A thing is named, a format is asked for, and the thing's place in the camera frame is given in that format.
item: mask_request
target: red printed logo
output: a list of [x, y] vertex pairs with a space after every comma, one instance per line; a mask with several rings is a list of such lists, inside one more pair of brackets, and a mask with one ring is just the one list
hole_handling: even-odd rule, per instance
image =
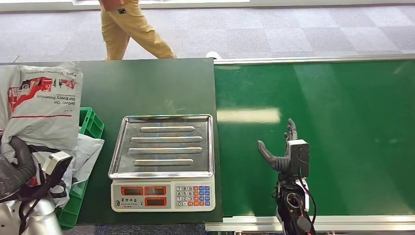
[[20, 87], [11, 87], [8, 90], [8, 102], [11, 112], [14, 112], [17, 106], [23, 101], [35, 97], [36, 92], [50, 92], [52, 86], [66, 86], [73, 90], [75, 82], [73, 80], [55, 79], [54, 81], [47, 77], [37, 77], [22, 82]]

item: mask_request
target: red digital display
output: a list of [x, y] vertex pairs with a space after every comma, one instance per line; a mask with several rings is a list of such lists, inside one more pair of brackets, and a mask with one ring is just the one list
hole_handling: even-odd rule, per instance
[[167, 205], [165, 197], [146, 197], [144, 201], [146, 207], [164, 207]]
[[121, 187], [121, 194], [124, 196], [142, 196], [142, 187]]
[[166, 195], [166, 186], [144, 187], [144, 195]]

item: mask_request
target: stainless steel tray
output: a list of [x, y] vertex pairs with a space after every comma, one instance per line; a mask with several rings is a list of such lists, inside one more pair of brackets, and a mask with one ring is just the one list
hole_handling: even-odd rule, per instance
[[122, 121], [108, 176], [210, 177], [213, 161], [212, 116], [128, 116]]

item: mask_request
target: gray carpet floor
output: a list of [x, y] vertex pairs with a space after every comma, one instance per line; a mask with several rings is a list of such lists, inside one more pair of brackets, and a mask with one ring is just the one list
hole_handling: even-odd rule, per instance
[[[177, 55], [223, 58], [415, 53], [415, 5], [143, 10]], [[102, 60], [99, 11], [1, 13], [0, 62]], [[130, 41], [124, 59], [151, 59]], [[204, 226], [80, 226], [67, 235], [202, 235]]]

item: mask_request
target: leg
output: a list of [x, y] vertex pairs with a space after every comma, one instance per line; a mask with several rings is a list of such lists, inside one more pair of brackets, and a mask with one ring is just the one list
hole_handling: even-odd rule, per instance
[[109, 14], [122, 30], [157, 58], [176, 58], [166, 41], [161, 39], [154, 28], [147, 23], [141, 13], [138, 0], [130, 0]]
[[102, 37], [107, 48], [107, 60], [122, 60], [130, 36], [111, 18], [110, 14], [101, 9]]

